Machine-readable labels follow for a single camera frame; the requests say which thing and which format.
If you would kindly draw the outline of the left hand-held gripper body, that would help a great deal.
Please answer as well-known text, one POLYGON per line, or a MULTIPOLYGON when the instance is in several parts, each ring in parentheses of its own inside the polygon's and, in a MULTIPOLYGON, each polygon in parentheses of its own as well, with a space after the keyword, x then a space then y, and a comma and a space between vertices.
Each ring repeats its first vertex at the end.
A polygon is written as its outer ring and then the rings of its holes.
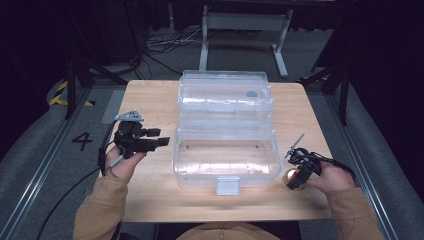
POLYGON ((143 127, 144 117, 137 110, 117 115, 115 119, 119 121, 119 125, 113 142, 121 149, 120 154, 124 158, 130 158, 134 152, 149 152, 148 140, 156 139, 156 136, 146 136, 147 129, 143 127))

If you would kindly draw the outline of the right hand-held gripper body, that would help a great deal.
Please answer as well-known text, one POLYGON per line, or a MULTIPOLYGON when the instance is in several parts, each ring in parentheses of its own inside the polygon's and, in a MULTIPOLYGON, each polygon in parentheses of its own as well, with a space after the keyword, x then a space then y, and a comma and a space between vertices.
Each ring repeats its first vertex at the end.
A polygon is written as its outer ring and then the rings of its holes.
POLYGON ((284 159, 287 160, 290 164, 297 167, 308 167, 314 170, 313 173, 320 176, 321 175, 321 165, 317 157, 313 157, 312 153, 306 150, 305 148, 298 148, 297 145, 300 143, 304 133, 300 134, 300 137, 294 142, 294 144, 287 151, 284 159))

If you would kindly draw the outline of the small round gold tin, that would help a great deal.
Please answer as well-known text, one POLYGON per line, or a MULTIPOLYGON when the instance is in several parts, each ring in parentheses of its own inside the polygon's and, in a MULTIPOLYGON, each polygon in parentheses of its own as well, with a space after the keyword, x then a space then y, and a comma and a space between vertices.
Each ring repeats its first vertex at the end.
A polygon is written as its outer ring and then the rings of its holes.
POLYGON ((283 183, 293 191, 303 190, 305 186, 304 176, 297 168, 291 168, 284 174, 283 183))

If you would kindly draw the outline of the clear plastic storage box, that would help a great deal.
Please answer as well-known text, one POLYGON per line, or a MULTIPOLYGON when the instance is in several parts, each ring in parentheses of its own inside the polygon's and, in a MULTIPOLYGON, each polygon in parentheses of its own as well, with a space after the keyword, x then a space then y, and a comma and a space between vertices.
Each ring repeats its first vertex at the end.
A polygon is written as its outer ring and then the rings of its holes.
POLYGON ((283 168, 273 107, 263 72, 184 72, 172 160, 178 184, 218 195, 269 185, 283 168), (247 97, 248 91, 258 97, 247 97))

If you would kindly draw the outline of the person's left hand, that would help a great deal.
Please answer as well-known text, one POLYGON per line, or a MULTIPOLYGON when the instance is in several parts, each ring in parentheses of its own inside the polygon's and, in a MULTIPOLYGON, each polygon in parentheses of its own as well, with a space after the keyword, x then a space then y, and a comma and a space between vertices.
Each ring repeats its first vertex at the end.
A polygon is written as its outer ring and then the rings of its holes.
POLYGON ((111 148, 106 154, 105 176, 115 177, 124 180, 130 180, 134 174, 137 165, 146 157, 146 153, 136 152, 132 157, 123 158, 116 165, 111 164, 120 156, 120 149, 117 146, 111 148))

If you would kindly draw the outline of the person's right hand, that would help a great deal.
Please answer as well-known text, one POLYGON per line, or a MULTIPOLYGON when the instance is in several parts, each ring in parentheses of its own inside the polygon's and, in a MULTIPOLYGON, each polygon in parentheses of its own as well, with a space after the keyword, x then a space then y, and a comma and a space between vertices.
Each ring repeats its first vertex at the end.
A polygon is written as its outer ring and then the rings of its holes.
POLYGON ((330 163, 321 163, 321 175, 306 182, 308 187, 321 191, 326 196, 336 192, 355 189, 356 185, 349 173, 330 163))

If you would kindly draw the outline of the black metal stand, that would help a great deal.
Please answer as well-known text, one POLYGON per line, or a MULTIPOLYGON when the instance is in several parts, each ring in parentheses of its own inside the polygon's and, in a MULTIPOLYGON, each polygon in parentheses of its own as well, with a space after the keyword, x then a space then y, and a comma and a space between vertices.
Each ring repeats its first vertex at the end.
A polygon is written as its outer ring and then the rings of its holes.
POLYGON ((94 85, 93 74, 90 69, 94 69, 100 75, 111 79, 113 82, 120 85, 126 85, 127 81, 118 75, 110 72, 103 66, 95 63, 93 60, 82 57, 71 57, 68 66, 65 80, 67 81, 68 106, 65 118, 70 119, 76 112, 77 108, 77 92, 76 81, 79 81, 83 88, 91 88, 94 85))
POLYGON ((337 89, 340 89, 338 115, 341 123, 346 126, 346 110, 349 92, 349 73, 346 66, 334 65, 329 68, 325 68, 309 77, 299 78, 297 83, 307 86, 323 79, 324 77, 326 77, 326 80, 321 88, 324 95, 333 95, 337 89))

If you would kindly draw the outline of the person's torso tan jacket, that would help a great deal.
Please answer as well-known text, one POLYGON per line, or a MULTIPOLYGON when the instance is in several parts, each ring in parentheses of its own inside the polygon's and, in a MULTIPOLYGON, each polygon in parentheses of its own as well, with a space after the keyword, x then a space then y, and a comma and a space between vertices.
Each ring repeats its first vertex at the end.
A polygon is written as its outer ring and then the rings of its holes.
POLYGON ((176 240, 280 240, 255 225, 235 223, 205 223, 182 233, 176 240))

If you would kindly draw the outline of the aluminium floor rail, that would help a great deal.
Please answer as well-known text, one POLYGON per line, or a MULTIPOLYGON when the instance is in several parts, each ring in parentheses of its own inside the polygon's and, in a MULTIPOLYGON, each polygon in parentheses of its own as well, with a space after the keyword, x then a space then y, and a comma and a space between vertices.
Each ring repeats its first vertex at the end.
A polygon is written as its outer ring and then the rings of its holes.
POLYGON ((337 128, 340 131, 342 138, 347 146, 349 155, 352 158, 352 166, 356 174, 356 180, 363 188, 364 193, 376 214, 379 227, 383 232, 383 235, 385 236, 386 240, 399 240, 393 224, 387 215, 386 209, 383 206, 380 195, 373 185, 370 175, 366 170, 366 167, 358 152, 358 149, 353 142, 348 128, 344 126, 339 119, 338 106, 336 101, 330 96, 325 96, 324 99, 329 106, 332 116, 335 118, 337 128))
POLYGON ((54 162, 56 161, 58 152, 63 145, 65 135, 69 132, 72 124, 74 123, 80 110, 83 108, 85 101, 91 94, 90 88, 83 88, 75 103, 74 112, 68 119, 62 121, 59 130, 49 145, 49 148, 38 164, 34 174, 31 176, 30 181, 26 185, 19 202, 16 204, 13 212, 11 213, 8 221, 0 231, 0 240, 13 240, 16 232, 20 228, 25 216, 35 201, 40 189, 42 188, 45 179, 47 178, 54 162))

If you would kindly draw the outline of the white metal table frame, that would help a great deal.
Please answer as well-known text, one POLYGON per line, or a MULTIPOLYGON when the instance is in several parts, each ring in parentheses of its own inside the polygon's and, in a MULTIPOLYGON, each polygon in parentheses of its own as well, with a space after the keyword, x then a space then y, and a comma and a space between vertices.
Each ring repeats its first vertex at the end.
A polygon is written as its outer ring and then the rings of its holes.
POLYGON ((199 60, 199 69, 206 70, 208 64, 208 31, 216 30, 249 30, 273 31, 279 33, 279 40, 271 46, 274 59, 282 78, 288 77, 282 48, 292 19, 292 10, 282 15, 265 15, 250 13, 217 13, 211 12, 207 5, 203 6, 202 16, 202 46, 199 60))

